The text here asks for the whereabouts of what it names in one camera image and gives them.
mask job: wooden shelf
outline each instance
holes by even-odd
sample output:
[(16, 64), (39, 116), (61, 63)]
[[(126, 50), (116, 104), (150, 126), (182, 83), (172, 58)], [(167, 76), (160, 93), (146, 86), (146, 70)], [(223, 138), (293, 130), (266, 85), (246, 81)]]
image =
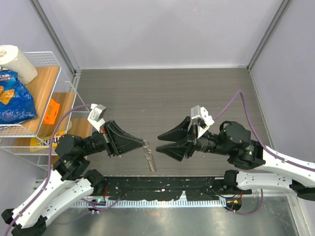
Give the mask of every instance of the wooden shelf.
[(91, 135), (92, 125), (88, 122), (87, 118), (71, 118), (72, 127), (68, 134), (86, 138)]
[[(54, 82), (57, 78), (59, 67), (37, 67), (36, 69), (38, 75), (28, 85), (25, 85), (25, 87), (34, 98), (37, 118), (22, 123), (26, 129), (34, 134), (37, 133), (41, 125), (42, 118), (45, 115), (46, 107), (49, 102)], [(14, 126), (9, 127), (6, 131), (10, 132), (10, 129), (14, 130), (14, 128)]]
[[(55, 92), (52, 95), (52, 99), (60, 104), (58, 115), (55, 124), (42, 124), (38, 133), (38, 136), (50, 135), (53, 133), (57, 123), (68, 112), (73, 104), (75, 97), (74, 92)], [(63, 119), (57, 131), (65, 131), (67, 129), (68, 116)]]

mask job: table surface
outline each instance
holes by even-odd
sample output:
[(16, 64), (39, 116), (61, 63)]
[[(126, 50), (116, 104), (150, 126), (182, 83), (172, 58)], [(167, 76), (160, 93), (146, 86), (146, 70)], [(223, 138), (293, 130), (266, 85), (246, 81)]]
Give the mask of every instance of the table surface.
[[(253, 124), (265, 144), (269, 144), (252, 81), (245, 68), (225, 69), (133, 69), (83, 70), (78, 92), (86, 104), (107, 107), (105, 120), (114, 119), (127, 133), (150, 141), (157, 172), (150, 172), (143, 149), (109, 158), (106, 152), (88, 157), (89, 169), (104, 175), (222, 176), (233, 169), (226, 156), (195, 153), (177, 162), (155, 151), (166, 142), (157, 136), (177, 126), (190, 109), (204, 106), (215, 116), (237, 90), (245, 93)], [(250, 129), (241, 98), (211, 126), (218, 133), (225, 120), (237, 121)]]
[[(254, 210), (260, 198), (243, 198), (243, 212)], [(297, 236), (286, 197), (264, 197), (260, 211), (251, 216), (222, 207), (111, 209), (86, 215), (87, 209), (70, 208), (50, 226), (45, 236)]]

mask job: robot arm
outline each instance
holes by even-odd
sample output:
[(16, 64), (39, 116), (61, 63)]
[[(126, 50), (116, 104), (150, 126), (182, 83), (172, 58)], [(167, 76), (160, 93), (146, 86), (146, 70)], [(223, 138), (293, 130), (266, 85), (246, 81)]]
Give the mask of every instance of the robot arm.
[[(97, 170), (89, 170), (80, 178), (90, 163), (85, 156), (104, 150), (109, 156), (122, 155), (143, 147), (143, 140), (124, 132), (114, 121), (104, 121), (104, 106), (93, 104), (91, 109), (88, 120), (97, 131), (87, 138), (66, 134), (59, 139), (55, 149), (59, 160), (50, 172), (49, 183), (14, 223), (14, 236), (42, 235), (69, 206), (85, 196), (104, 192), (106, 180)], [(43, 189), (44, 182), (20, 206), (2, 213), (7, 224)]]
[(219, 134), (210, 133), (208, 129), (213, 123), (206, 109), (196, 106), (191, 109), (191, 117), (186, 117), (177, 127), (158, 136), (159, 140), (173, 143), (159, 146), (156, 151), (177, 161), (190, 158), (195, 151), (229, 156), (228, 162), (239, 169), (264, 170), (274, 174), (227, 171), (224, 177), (227, 186), (241, 190), (268, 188), (295, 191), (298, 197), (315, 201), (315, 173), (311, 171), (314, 163), (266, 147), (282, 158), (276, 159), (259, 142), (251, 140), (249, 130), (234, 121), (223, 122)]

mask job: metal frame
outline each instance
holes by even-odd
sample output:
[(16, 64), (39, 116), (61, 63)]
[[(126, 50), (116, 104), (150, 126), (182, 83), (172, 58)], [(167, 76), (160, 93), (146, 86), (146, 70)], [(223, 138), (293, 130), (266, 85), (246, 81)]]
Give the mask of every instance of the metal frame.
[(261, 51), (263, 50), (263, 48), (265, 47), (268, 39), (270, 38), (270, 36), (272, 35), (272, 33), (274, 32), (276, 26), (278, 25), (278, 23), (281, 20), (281, 17), (284, 15), (285, 11), (287, 10), (287, 8), (289, 7), (290, 3), (292, 2), (292, 0), (283, 0), (274, 16), (274, 18), (272, 19), (271, 23), (268, 26), (267, 31), (265, 32), (262, 40), (260, 41), (247, 69), (249, 71), (251, 71), (252, 67), (254, 66), (256, 60), (258, 59)]
[(76, 68), (72, 64), (66, 50), (64, 49), (62, 43), (60, 42), (53, 26), (51, 25), (50, 21), (48, 20), (43, 8), (41, 7), (38, 0), (30, 0), (30, 3), (32, 4), (35, 12), (37, 13), (39, 19), (41, 20), (42, 24), (44, 25), (45, 29), (47, 30), (47, 33), (51, 37), (53, 43), (55, 44), (57, 50), (59, 51), (61, 57), (65, 61), (68, 69), (71, 71), (71, 73), (74, 75), (76, 73)]

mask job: wooden board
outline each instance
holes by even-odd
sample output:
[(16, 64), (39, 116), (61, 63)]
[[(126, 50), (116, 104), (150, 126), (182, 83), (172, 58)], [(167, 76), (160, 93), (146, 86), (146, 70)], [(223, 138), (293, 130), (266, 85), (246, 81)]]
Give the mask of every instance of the wooden board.
[(14, 145), (17, 147), (30, 146), (31, 138), (16, 138)]
[[(59, 120), (64, 116), (66, 112), (68, 112), (73, 104), (73, 100), (75, 97), (74, 92), (55, 92), (52, 95), (52, 99), (60, 104), (60, 108), (58, 111), (58, 115), (55, 121), (55, 124), (42, 124), (38, 133), (38, 136), (49, 135), (52, 134), (56, 124)], [(68, 116), (63, 119), (57, 131), (65, 131), (67, 128)]]
[(59, 160), (58, 156), (51, 156), (51, 164), (54, 165)]
[(68, 134), (73, 134), (86, 138), (91, 135), (92, 125), (88, 122), (87, 118), (71, 118), (72, 128)]
[(25, 87), (34, 98), (37, 118), (22, 123), (22, 125), (32, 133), (36, 133), (41, 125), (59, 67), (37, 67), (36, 69), (38, 75), (28, 85), (25, 85)]

